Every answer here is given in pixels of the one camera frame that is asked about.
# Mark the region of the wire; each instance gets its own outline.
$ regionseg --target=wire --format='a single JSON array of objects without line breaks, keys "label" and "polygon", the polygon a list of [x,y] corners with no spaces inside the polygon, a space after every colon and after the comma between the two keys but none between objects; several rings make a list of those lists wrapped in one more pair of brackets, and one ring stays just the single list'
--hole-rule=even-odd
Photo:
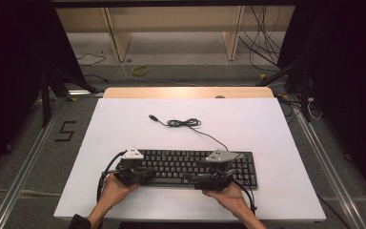
[{"label": "wire", "polygon": [[277,26],[278,21],[280,20],[280,14],[281,14],[281,6],[278,6],[277,19],[275,20],[275,24],[274,24],[274,27],[273,27],[273,31],[272,31],[272,33],[270,33],[270,35],[272,35],[273,32],[275,32],[275,27]]},{"label": "wire", "polygon": [[123,151],[118,153],[113,159],[112,161],[109,163],[109,165],[106,167],[105,171],[102,172],[100,179],[99,179],[99,183],[97,185],[97,195],[96,195],[96,201],[98,202],[100,199],[100,195],[102,194],[102,189],[103,189],[103,185],[105,183],[105,178],[106,176],[109,174],[109,169],[112,166],[112,164],[114,163],[114,161],[116,159],[118,159],[119,156],[123,156],[124,154],[126,154],[127,151]]},{"label": "wire", "polygon": [[93,63],[91,63],[91,64],[89,64],[89,65],[81,64],[82,66],[92,66],[92,65],[97,64],[97,63],[99,63],[99,62],[101,62],[101,61],[103,61],[103,60],[105,60],[105,59],[106,59],[106,56],[104,56],[104,55],[96,55],[96,54],[92,54],[92,53],[86,53],[86,54],[84,54],[84,55],[82,55],[81,57],[78,57],[78,58],[76,58],[76,59],[83,59],[83,58],[84,58],[85,56],[87,56],[87,55],[91,55],[91,56],[94,56],[94,57],[100,57],[101,59],[99,59],[99,60],[97,60],[97,61],[94,61]]},{"label": "wire", "polygon": [[285,99],[282,96],[277,95],[277,94],[275,94],[274,97],[276,97],[278,102],[280,102],[280,103],[285,103],[285,104],[288,104],[288,105],[296,107],[296,108],[301,108],[301,105],[300,105],[301,102],[299,102],[299,101],[287,100],[287,99]]},{"label": "wire", "polygon": [[335,214],[335,216],[343,223],[343,225],[346,228],[351,229],[351,227],[347,224],[347,222],[343,219],[343,217],[327,201],[325,201],[325,199],[323,199],[318,194],[316,194],[316,196],[317,196],[317,198],[320,199],[320,201],[322,201]]},{"label": "wire", "polygon": [[237,182],[235,179],[233,179],[233,182],[234,182],[237,186],[239,186],[239,188],[240,188],[241,190],[243,190],[243,192],[245,192],[246,196],[248,196],[249,203],[250,203],[250,205],[251,205],[251,211],[252,211],[252,212],[254,213],[254,215],[255,215],[255,211],[257,210],[257,207],[256,207],[256,206],[254,206],[254,192],[252,191],[251,185],[249,185],[249,184],[248,184],[249,189],[251,190],[252,196],[249,194],[248,190],[246,190],[246,188],[245,188],[245,187],[243,187],[243,185],[242,185],[242,184],[240,184],[239,182]]},{"label": "wire", "polygon": [[150,114],[149,116],[150,119],[152,119],[153,121],[159,122],[164,126],[169,126],[169,127],[188,127],[190,129],[192,129],[193,131],[208,136],[210,138],[212,138],[213,140],[215,140],[216,142],[218,142],[219,144],[221,144],[222,146],[224,146],[225,150],[228,151],[228,148],[226,145],[224,145],[222,142],[218,141],[217,139],[215,139],[213,136],[211,135],[207,135],[205,133],[199,132],[196,129],[193,128],[193,126],[199,126],[201,125],[201,121],[196,119],[196,118],[189,118],[186,121],[179,121],[179,120],[169,120],[167,122],[167,124],[161,122],[159,119],[157,119],[157,117],[153,116],[152,114]]},{"label": "wire", "polygon": [[282,104],[287,105],[290,108],[290,113],[289,114],[284,114],[284,116],[291,116],[291,115],[293,115],[294,111],[293,111],[293,108],[291,107],[291,105],[288,104],[288,103],[282,103]]},{"label": "wire", "polygon": [[290,121],[287,122],[287,124],[290,124],[290,122],[292,122],[294,120],[294,118],[301,113],[301,111],[299,110],[296,114],[294,114],[294,116],[290,119]]},{"label": "wire", "polygon": [[97,74],[85,74],[84,76],[85,77],[97,77],[97,78],[101,78],[103,81],[109,82],[109,79],[107,79],[105,77],[102,77],[102,76],[99,76]]},{"label": "wire", "polygon": [[319,117],[315,117],[315,116],[312,114],[312,112],[311,112],[311,108],[310,108],[311,103],[312,103],[312,101],[309,101],[309,103],[308,103],[308,111],[309,111],[309,113],[310,113],[311,117],[312,117],[314,120],[318,121],[318,120],[322,117],[323,113],[320,113],[320,114],[319,114]]},{"label": "wire", "polygon": [[[274,42],[274,40],[271,37],[271,34],[273,34],[273,32],[275,31],[275,28],[278,24],[279,16],[280,16],[280,13],[281,13],[281,8],[278,9],[278,16],[277,16],[277,19],[275,21],[274,28],[273,28],[273,31],[271,32],[271,34],[268,34],[266,32],[266,25],[265,25],[265,18],[266,18],[266,12],[267,12],[266,6],[263,6],[261,8],[260,13],[259,13],[258,16],[256,15],[256,12],[254,11],[254,7],[252,7],[252,12],[253,12],[254,18],[257,22],[257,34],[256,34],[255,38],[252,39],[251,37],[249,37],[249,35],[246,32],[244,32],[245,35],[248,37],[248,39],[252,41],[252,45],[248,45],[240,36],[239,36],[239,39],[250,50],[249,55],[250,55],[250,62],[252,63],[252,65],[254,65],[254,63],[252,61],[252,52],[254,52],[257,55],[259,55],[260,57],[264,58],[265,60],[267,60],[268,62],[270,62],[271,64],[276,66],[275,59],[278,59],[278,52],[275,51],[275,47],[278,48],[279,50],[281,48]],[[265,47],[262,47],[260,44],[259,45],[255,44],[255,41],[257,40],[257,38],[259,39],[259,42],[260,42],[260,34],[261,33],[264,35],[264,46]],[[268,59],[266,56],[264,56],[263,54],[261,54],[260,52],[255,50],[254,45],[256,45],[256,47],[258,49],[261,49],[261,50],[265,51],[270,56],[270,59]]]},{"label": "wire", "polygon": [[[246,46],[246,48],[249,50],[249,61],[251,62],[252,66],[255,67],[256,69],[259,69],[261,71],[268,71],[268,72],[279,72],[279,70],[269,70],[269,69],[263,69],[263,68],[260,68],[260,67],[257,67],[256,64],[253,62],[252,60],[252,52],[256,53],[257,55],[259,55],[260,57],[262,57],[263,59],[265,59],[266,61],[268,61],[269,63],[271,63],[272,65],[276,66],[277,65],[275,64],[274,61],[268,59],[267,57],[265,57],[263,54],[261,54],[260,52],[258,52],[257,50],[253,49],[253,47],[249,46],[243,39],[242,37],[239,36],[239,39],[240,41]],[[265,52],[270,52],[264,48],[262,48],[261,46],[258,46],[261,50],[265,51]]]}]

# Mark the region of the white cable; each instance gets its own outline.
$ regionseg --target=white cable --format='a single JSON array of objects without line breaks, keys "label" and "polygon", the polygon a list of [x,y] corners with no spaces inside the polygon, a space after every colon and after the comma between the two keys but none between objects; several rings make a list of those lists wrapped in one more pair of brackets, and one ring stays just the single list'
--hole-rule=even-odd
[{"label": "white cable", "polygon": [[312,112],[311,112],[311,108],[310,108],[311,103],[312,103],[312,101],[309,101],[309,103],[308,103],[308,111],[309,111],[309,113],[310,113],[311,117],[312,117],[314,120],[318,121],[318,120],[322,117],[322,113],[320,113],[320,114],[319,114],[319,117],[315,117],[315,116],[312,114]]}]

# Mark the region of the keyboard cable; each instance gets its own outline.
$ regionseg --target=keyboard cable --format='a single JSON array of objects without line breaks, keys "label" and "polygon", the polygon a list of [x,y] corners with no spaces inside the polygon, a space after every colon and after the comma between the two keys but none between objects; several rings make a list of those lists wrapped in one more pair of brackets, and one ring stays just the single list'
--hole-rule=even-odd
[{"label": "keyboard cable", "polygon": [[202,134],[202,135],[205,135],[205,136],[208,136],[208,137],[212,138],[213,140],[215,140],[216,142],[218,142],[219,144],[221,144],[225,148],[226,151],[228,151],[227,146],[224,145],[222,142],[218,141],[217,139],[215,139],[213,136],[207,135],[207,134],[202,133],[202,132],[199,132],[199,131],[197,131],[196,129],[193,128],[195,126],[201,125],[201,121],[198,120],[198,119],[196,119],[196,118],[189,118],[186,121],[169,120],[167,122],[167,124],[161,122],[157,117],[153,116],[152,114],[150,114],[150,119],[152,119],[153,121],[159,122],[162,125],[168,126],[168,127],[188,127],[188,128],[194,130],[195,132],[197,132],[199,134]]}]

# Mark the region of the sleeve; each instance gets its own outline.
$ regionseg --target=sleeve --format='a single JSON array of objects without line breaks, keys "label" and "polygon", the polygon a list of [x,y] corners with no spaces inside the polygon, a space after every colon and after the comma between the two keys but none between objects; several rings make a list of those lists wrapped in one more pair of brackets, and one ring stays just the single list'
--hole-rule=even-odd
[{"label": "sleeve", "polygon": [[75,214],[68,229],[91,229],[91,227],[91,223],[87,219]]}]

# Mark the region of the wrist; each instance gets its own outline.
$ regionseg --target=wrist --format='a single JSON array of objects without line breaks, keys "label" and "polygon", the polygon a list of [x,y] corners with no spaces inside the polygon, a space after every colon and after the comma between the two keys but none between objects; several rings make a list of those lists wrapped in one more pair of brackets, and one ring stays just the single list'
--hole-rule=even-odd
[{"label": "wrist", "polygon": [[109,212],[110,208],[103,204],[97,204],[91,214],[88,217],[88,221],[91,222],[91,228],[97,228],[100,222],[103,220],[103,217]]},{"label": "wrist", "polygon": [[112,209],[112,206],[108,204],[108,202],[105,201],[99,201],[96,206],[93,208],[97,213],[99,213],[102,216],[105,216],[110,210]]},{"label": "wrist", "polygon": [[233,211],[233,215],[239,220],[246,219],[248,217],[254,217],[254,213],[248,206],[241,206]]}]

